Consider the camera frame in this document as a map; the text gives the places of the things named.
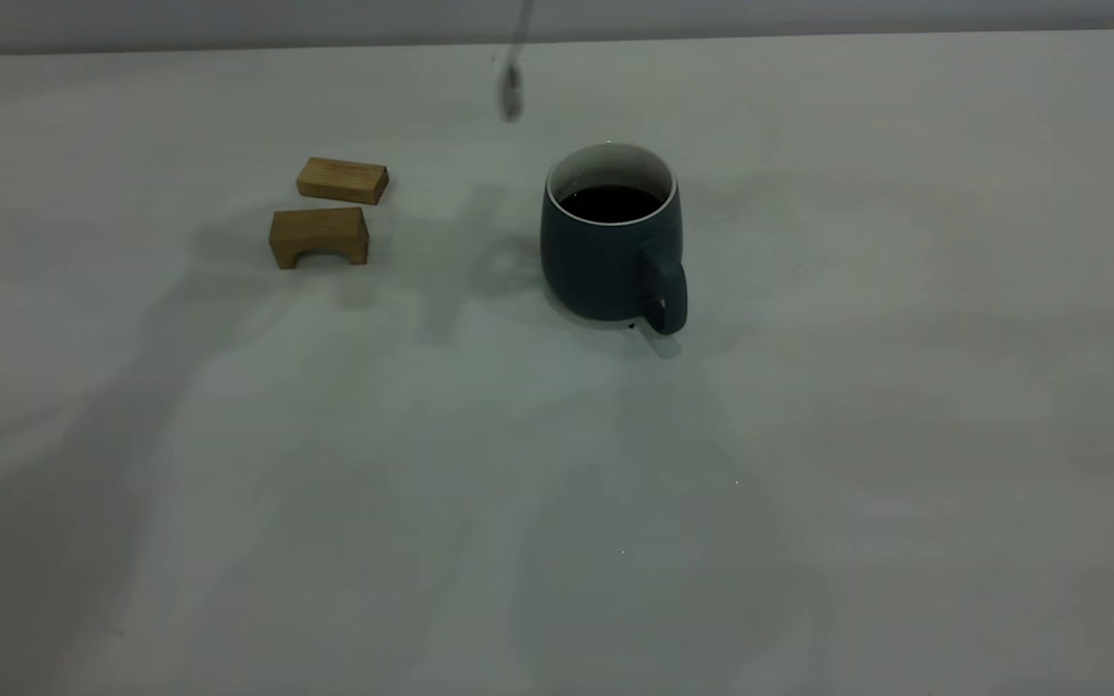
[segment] spoon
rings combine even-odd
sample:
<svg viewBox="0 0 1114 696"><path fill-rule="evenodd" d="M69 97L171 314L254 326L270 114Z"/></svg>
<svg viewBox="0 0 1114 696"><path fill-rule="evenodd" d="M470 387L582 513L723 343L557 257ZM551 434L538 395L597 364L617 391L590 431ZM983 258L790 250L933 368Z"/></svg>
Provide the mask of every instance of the spoon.
<svg viewBox="0 0 1114 696"><path fill-rule="evenodd" d="M527 31L531 28L531 9L535 0L522 0L518 10L518 26L514 30L514 43L505 56L505 71L496 86L496 102L501 110L501 120L514 122L522 115L522 71L518 68L518 53L522 53L522 45L527 41Z"/></svg>

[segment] coffee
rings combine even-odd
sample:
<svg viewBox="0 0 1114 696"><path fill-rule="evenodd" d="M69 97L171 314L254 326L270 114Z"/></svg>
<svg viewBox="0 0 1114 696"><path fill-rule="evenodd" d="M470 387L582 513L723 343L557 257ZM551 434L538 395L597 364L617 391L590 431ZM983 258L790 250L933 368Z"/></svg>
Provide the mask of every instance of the coffee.
<svg viewBox="0 0 1114 696"><path fill-rule="evenodd" d="M575 190L560 203L571 216L596 224L626 224L653 215L662 199L632 186L592 186Z"/></svg>

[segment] gray wall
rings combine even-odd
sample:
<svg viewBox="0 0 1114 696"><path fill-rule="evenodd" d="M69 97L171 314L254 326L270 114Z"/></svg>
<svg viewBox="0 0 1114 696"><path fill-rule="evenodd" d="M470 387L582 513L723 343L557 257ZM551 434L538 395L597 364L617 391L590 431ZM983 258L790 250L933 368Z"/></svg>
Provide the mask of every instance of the gray wall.
<svg viewBox="0 0 1114 696"><path fill-rule="evenodd" d="M0 53L496 42L518 0L0 0ZM536 40L1114 27L1114 0L538 0Z"/></svg>

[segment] rectangular wooden block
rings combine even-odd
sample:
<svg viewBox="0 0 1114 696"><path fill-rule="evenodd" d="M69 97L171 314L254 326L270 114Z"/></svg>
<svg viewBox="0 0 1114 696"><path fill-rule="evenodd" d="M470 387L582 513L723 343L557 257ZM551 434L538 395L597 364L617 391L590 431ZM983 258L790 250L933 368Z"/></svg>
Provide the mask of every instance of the rectangular wooden block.
<svg viewBox="0 0 1114 696"><path fill-rule="evenodd" d="M300 194L312 195L314 198L370 203L375 206L389 182L390 173L380 165L313 157L304 165L295 184L300 187Z"/></svg>
<svg viewBox="0 0 1114 696"><path fill-rule="evenodd" d="M278 268L293 268L304 252L332 251L352 265L368 263L368 224L362 208L278 210L268 231Z"/></svg>

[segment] white surface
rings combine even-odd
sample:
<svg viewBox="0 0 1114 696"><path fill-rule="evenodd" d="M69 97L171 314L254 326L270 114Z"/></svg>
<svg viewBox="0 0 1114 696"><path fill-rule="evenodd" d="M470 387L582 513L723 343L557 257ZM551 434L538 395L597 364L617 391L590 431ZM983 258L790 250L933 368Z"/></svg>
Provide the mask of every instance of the white surface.
<svg viewBox="0 0 1114 696"><path fill-rule="evenodd" d="M490 55L0 59L0 693L1114 695L1114 32ZM540 288L607 137L673 341Z"/></svg>
<svg viewBox="0 0 1114 696"><path fill-rule="evenodd" d="M0 53L504 42L520 0L0 0ZM536 40L1114 27L1114 0L538 0Z"/></svg>

